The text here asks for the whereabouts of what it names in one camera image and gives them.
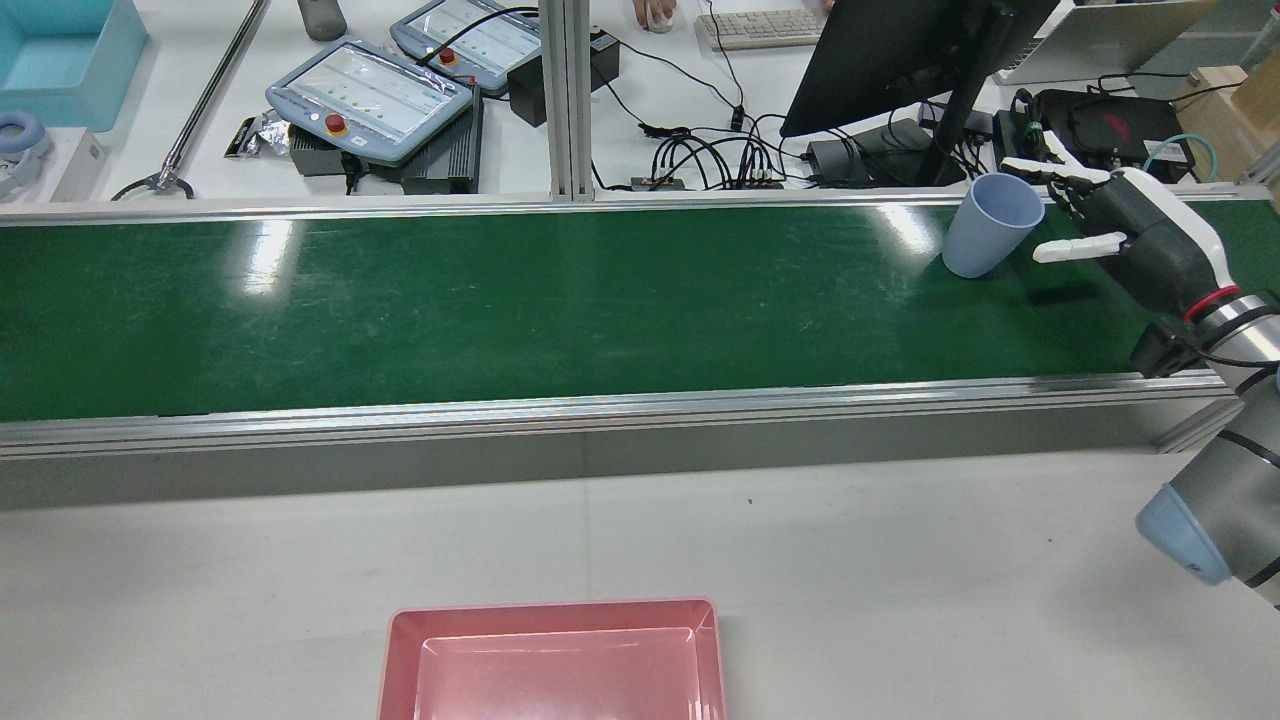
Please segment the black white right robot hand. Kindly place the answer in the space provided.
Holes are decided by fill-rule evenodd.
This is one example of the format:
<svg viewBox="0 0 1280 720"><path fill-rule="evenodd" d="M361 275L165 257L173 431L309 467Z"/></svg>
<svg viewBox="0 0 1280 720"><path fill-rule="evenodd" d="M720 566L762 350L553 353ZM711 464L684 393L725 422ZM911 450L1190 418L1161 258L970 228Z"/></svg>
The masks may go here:
<svg viewBox="0 0 1280 720"><path fill-rule="evenodd" d="M1042 181L1082 236L1037 246L1041 264L1094 260L1143 309L1196 323L1238 299L1217 231L1148 172L1080 164L1044 132L1050 161L1005 158L1001 170Z"/></svg>

